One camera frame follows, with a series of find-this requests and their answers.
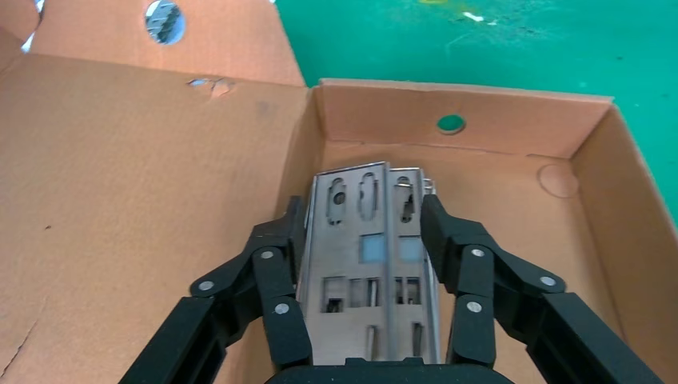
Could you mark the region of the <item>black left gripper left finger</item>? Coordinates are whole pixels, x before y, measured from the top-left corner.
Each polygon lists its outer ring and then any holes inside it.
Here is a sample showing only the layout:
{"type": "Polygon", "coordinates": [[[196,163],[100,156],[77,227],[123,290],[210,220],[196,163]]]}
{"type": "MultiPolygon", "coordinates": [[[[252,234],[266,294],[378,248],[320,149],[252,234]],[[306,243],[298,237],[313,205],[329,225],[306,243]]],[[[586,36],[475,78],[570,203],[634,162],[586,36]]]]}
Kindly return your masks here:
{"type": "Polygon", "coordinates": [[[194,281],[122,377],[123,383],[212,383],[229,346],[262,318],[276,371],[312,363],[296,300],[304,251],[302,200],[253,227],[244,250],[194,281]]]}

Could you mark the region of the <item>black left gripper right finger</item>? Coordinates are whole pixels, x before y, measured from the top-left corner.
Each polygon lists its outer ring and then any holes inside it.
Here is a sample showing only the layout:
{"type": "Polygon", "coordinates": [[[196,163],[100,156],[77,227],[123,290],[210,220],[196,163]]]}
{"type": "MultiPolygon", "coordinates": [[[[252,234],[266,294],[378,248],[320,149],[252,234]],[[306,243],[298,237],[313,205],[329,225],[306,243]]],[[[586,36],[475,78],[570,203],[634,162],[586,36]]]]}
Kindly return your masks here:
{"type": "Polygon", "coordinates": [[[559,276],[503,250],[485,227],[421,204],[421,240],[455,297],[446,360],[491,370],[495,326],[525,345],[548,383],[657,383],[658,376],[559,276]]]}

